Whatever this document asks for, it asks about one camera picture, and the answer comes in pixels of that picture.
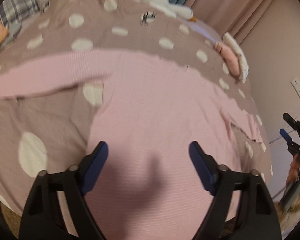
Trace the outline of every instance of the plaid pillow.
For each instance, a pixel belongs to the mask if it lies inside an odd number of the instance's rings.
[[[0,6],[0,20],[6,26],[9,22],[21,22],[38,10],[35,0],[4,0]]]

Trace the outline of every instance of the bed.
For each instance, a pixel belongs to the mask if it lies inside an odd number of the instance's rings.
[[[256,169],[267,183],[273,175],[269,144],[250,95],[249,79],[242,83],[229,75],[225,62],[213,49],[213,44],[220,40],[221,37],[204,23],[167,17],[140,0],[51,0],[49,9],[38,16],[10,47],[0,52],[0,76],[38,58],[93,49],[141,52],[184,69],[191,68],[209,82],[221,85],[223,93],[235,100],[242,115],[249,116],[258,127],[262,138],[259,142],[249,139],[235,125],[231,126],[229,137],[233,136],[240,170]],[[79,163],[87,154],[90,126],[104,100],[102,91],[103,86],[98,82],[83,82],[41,96],[0,98],[0,201],[5,220],[14,228],[15,235],[37,172],[42,169],[50,173],[63,171]],[[122,175],[115,171],[120,170],[118,163],[107,169],[114,170],[109,171],[113,177],[103,181],[103,188]],[[94,193],[86,197],[98,221],[101,204],[96,205],[95,199],[104,205],[109,205],[102,201],[105,198],[115,196],[116,201],[121,200],[121,193],[112,190],[115,187],[103,196]],[[64,197],[60,195],[59,198],[67,219]],[[187,208],[197,200],[191,201]],[[115,216],[111,212],[108,222],[98,222],[107,239],[128,234],[126,228],[118,226],[122,219],[127,219],[124,210],[119,210],[122,212],[114,222],[109,222]],[[66,223],[75,235],[71,221]]]

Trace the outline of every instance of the wall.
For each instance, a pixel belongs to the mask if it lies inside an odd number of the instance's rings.
[[[272,141],[280,128],[288,127],[283,113],[300,114],[300,99],[290,84],[295,77],[300,80],[298,0],[273,0],[241,47],[250,65],[251,94]],[[271,154],[274,176],[268,187],[273,195],[285,185],[292,156],[282,138],[271,144]]]

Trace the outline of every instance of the pink curtain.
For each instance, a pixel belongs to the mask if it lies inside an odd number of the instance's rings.
[[[213,27],[220,35],[229,32],[241,43],[272,0],[187,0],[194,17]]]

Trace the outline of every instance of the blue gripper pad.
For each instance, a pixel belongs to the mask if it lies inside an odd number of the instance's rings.
[[[100,172],[108,158],[108,145],[106,143],[99,149],[93,158],[89,168],[85,172],[81,182],[81,194],[85,196],[91,191],[97,182]]]
[[[195,147],[196,142],[192,142],[189,145],[189,155],[191,158],[191,161],[198,173],[198,176],[201,180],[201,183],[205,190],[209,191],[211,195],[215,195],[216,193],[216,180],[215,180],[215,174],[212,173],[212,171],[208,168],[208,163],[205,163],[204,158],[199,153],[199,151]],[[203,151],[202,153],[205,155],[205,158],[211,158],[211,161],[214,162],[214,159],[210,155],[206,155]]]
[[[292,138],[284,129],[280,129],[280,134],[286,140],[286,142],[292,142]]]

